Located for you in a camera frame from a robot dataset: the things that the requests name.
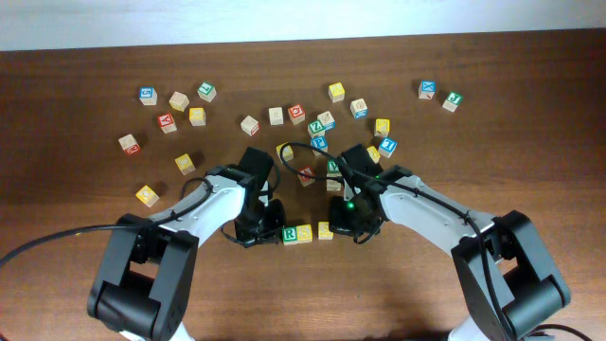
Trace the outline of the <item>green R wooden block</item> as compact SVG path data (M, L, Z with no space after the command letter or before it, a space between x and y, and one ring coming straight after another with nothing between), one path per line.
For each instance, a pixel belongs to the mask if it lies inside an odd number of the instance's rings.
M283 227L281 231L282 242L285 245L298 244L296 227Z

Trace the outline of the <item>yellow S wooden block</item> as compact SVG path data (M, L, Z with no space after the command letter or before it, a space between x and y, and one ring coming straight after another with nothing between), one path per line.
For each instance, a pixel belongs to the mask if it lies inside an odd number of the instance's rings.
M302 224L296 227L296 236L299 243L312 242L312 226L310 224Z

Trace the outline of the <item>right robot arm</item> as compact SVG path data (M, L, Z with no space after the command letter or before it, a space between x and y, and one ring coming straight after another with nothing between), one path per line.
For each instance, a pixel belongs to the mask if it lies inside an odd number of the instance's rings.
M383 169L361 145L335 162L345 190L330 202L331 231L364 243L391 222L452 257L469 315L449 339L524 340L570 303L568 285L525 214L461 205L409 169Z

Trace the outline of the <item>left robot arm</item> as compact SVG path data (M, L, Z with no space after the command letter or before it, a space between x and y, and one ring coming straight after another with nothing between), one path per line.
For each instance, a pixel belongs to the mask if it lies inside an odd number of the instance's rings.
M105 249L87 313L129 340L188 340L183 318L199 247L232 222L231 242L245 248L274 242L285 225L267 178L266 152L247 148L236 165L209 170L169 209L122 216Z

